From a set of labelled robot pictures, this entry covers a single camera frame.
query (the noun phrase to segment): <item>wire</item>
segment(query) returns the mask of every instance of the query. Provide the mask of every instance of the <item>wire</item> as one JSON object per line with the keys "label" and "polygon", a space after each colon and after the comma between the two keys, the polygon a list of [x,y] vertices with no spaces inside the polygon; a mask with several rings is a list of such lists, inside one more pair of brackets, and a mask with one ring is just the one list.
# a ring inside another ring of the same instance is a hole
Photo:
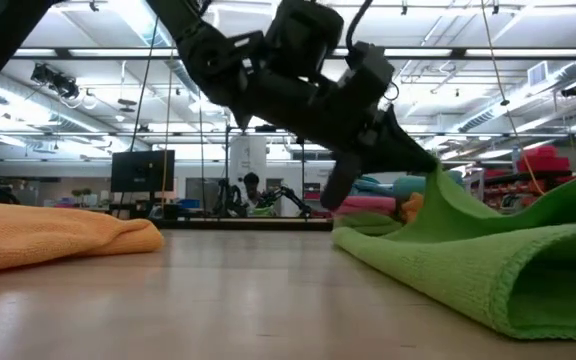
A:
{"label": "wire", "polygon": [[399,86],[397,86],[397,84],[395,84],[394,81],[390,80],[390,85],[391,85],[391,89],[394,88],[395,90],[397,90],[397,95],[393,96],[392,98],[389,98],[388,96],[386,96],[386,93],[384,93],[383,97],[384,99],[386,99],[389,103],[393,103],[395,102],[395,100],[397,100],[399,98]]}
{"label": "wire", "polygon": [[528,161],[528,157],[524,152],[524,148],[521,145],[521,141],[519,140],[519,133],[517,132],[517,127],[515,126],[515,122],[512,120],[512,116],[510,115],[510,110],[508,110],[509,101],[506,99],[506,93],[504,92],[504,87],[501,84],[501,76],[499,75],[499,67],[497,66],[497,59],[495,58],[494,47],[492,46],[492,37],[490,36],[490,26],[488,25],[488,16],[486,15],[486,4],[484,0],[480,0],[481,3],[481,13],[484,17],[484,25],[486,26],[486,37],[488,39],[488,46],[490,47],[490,58],[492,59],[492,65],[495,68],[495,77],[497,78],[497,85],[499,86],[499,93],[501,94],[502,98],[502,105],[506,110],[506,116],[510,121],[510,126],[512,126],[512,131],[515,133],[515,139],[517,139],[517,146],[521,149],[521,156],[523,160],[526,162],[526,167],[528,168],[528,172],[530,173],[530,177],[532,178],[533,183],[535,184],[535,188],[540,195],[544,195],[544,191],[539,186],[539,182],[537,182],[537,178],[535,177],[535,173],[532,171],[532,166],[530,166],[530,162]]}
{"label": "wire", "polygon": [[361,18],[364,17],[364,14],[366,14],[370,5],[372,5],[372,0],[364,0],[364,3],[359,7],[359,11],[357,11],[355,17],[350,21],[350,25],[348,25],[348,31],[346,32],[346,48],[348,48],[348,50],[353,48],[352,36],[355,34],[357,24],[359,24]]}
{"label": "wire", "polygon": [[[146,73],[144,74],[144,82],[141,86],[141,94],[139,95],[139,105],[137,105],[137,118],[135,119],[135,128],[132,132],[132,140],[130,142],[130,147],[128,152],[132,152],[135,148],[135,140],[137,139],[137,129],[139,128],[139,117],[141,116],[141,104],[143,104],[144,93],[146,91],[146,83],[148,81],[148,73],[150,72],[150,62],[152,60],[152,51],[155,47],[155,35],[157,34],[157,27],[159,27],[159,17],[155,21],[155,28],[152,31],[152,41],[150,42],[150,52],[148,53],[148,61],[146,62]],[[117,210],[117,218],[121,214],[121,207],[124,203],[124,195],[126,193],[121,193],[121,198],[119,199],[119,210]]]}
{"label": "wire", "polygon": [[31,98],[33,95],[35,95],[39,90],[41,90],[41,88],[44,87],[44,85],[46,85],[46,84],[41,84],[41,85],[39,85],[35,90],[33,90],[33,91],[30,93],[30,95],[26,96],[23,101],[26,101],[26,100],[30,99],[30,98]]}
{"label": "wire", "polygon": [[204,175],[204,117],[201,109],[201,95],[199,95],[199,139],[201,144],[201,202],[203,204],[203,214],[206,217],[206,177]]}
{"label": "wire", "polygon": [[206,13],[206,11],[208,10],[208,7],[210,6],[210,4],[212,4],[212,0],[204,0],[201,3],[201,7],[199,8],[199,17],[203,17],[204,14]]}
{"label": "wire", "polygon": [[[170,51],[170,61],[175,57],[175,50]],[[166,109],[166,138],[164,140],[164,176],[161,184],[161,211],[164,211],[166,201],[164,194],[166,191],[166,175],[168,172],[168,129],[170,128],[170,105],[172,103],[172,67],[168,73],[168,109]]]}

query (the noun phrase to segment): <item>pink cloth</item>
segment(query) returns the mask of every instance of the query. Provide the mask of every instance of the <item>pink cloth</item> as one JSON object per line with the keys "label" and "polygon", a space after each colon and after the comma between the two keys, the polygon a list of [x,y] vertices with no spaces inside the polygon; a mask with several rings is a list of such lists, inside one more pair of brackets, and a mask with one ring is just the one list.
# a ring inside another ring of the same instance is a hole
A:
{"label": "pink cloth", "polygon": [[337,215],[353,214],[369,211],[382,215],[392,215],[395,212],[395,199],[380,196],[348,196],[335,211]]}

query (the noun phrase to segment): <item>air duct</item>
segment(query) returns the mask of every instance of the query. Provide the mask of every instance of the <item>air duct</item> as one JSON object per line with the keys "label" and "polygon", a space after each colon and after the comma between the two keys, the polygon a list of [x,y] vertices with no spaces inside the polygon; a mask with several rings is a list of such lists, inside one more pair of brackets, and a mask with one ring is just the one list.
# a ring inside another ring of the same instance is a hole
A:
{"label": "air duct", "polygon": [[[143,0],[115,0],[114,2],[111,2],[111,5],[113,6],[113,10],[115,10],[139,36],[144,45],[150,46],[153,41],[151,38],[156,22],[156,15],[153,13],[150,6],[145,4]],[[154,44],[155,47],[176,46],[176,44],[172,43],[170,36],[161,24],[157,28]],[[180,60],[164,60],[164,63],[172,70],[175,76],[177,76],[194,100],[199,101],[199,87],[190,78],[184,64]]]}
{"label": "air duct", "polygon": [[501,94],[493,98],[483,109],[476,109],[466,114],[462,120],[448,131],[466,132],[487,121],[503,116],[506,110],[512,111],[537,100],[539,93],[561,88],[576,81],[576,61],[565,66],[552,69],[550,75],[538,86],[530,86],[528,81],[516,85],[511,91],[506,93],[506,98],[510,101],[507,106],[501,105],[503,98]]}
{"label": "air duct", "polygon": [[[63,106],[59,103],[59,101],[53,100],[42,93],[35,92],[34,90],[31,90],[25,85],[22,85],[21,83],[12,80],[10,78],[7,78],[3,75],[0,75],[0,89],[12,93],[14,95],[20,96],[24,99],[30,97],[26,101],[39,105],[40,107],[46,109],[47,111],[52,111],[53,114],[59,113],[60,118],[68,123],[69,128],[72,128],[72,126],[74,125],[80,129],[83,129],[83,131],[90,131],[90,132],[117,131],[116,128],[104,123],[103,121],[94,119],[88,115],[85,115],[82,112],[70,109],[67,106]],[[119,141],[129,146],[131,140],[119,139]],[[135,141],[135,149],[150,150],[150,145],[137,139]]]}

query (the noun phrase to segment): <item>yellow object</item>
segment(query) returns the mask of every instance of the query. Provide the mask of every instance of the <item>yellow object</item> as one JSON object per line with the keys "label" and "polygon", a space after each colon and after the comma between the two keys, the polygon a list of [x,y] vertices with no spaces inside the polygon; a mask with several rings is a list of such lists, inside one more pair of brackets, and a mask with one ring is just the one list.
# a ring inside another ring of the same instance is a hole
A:
{"label": "yellow object", "polygon": [[417,218],[417,213],[424,206],[424,196],[420,193],[412,193],[410,199],[401,205],[403,219],[411,223]]}
{"label": "yellow object", "polygon": [[0,270],[69,256],[151,252],[163,244],[161,233],[148,220],[0,205]]}

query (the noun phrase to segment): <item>teal cloth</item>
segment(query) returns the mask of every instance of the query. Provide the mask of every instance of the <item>teal cloth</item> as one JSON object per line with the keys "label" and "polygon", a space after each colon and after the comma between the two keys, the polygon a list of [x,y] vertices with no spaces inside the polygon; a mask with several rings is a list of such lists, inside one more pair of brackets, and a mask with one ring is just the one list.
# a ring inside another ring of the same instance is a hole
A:
{"label": "teal cloth", "polygon": [[427,180],[415,222],[346,218],[335,244],[500,333],[576,340],[576,180],[510,216],[441,171]]}

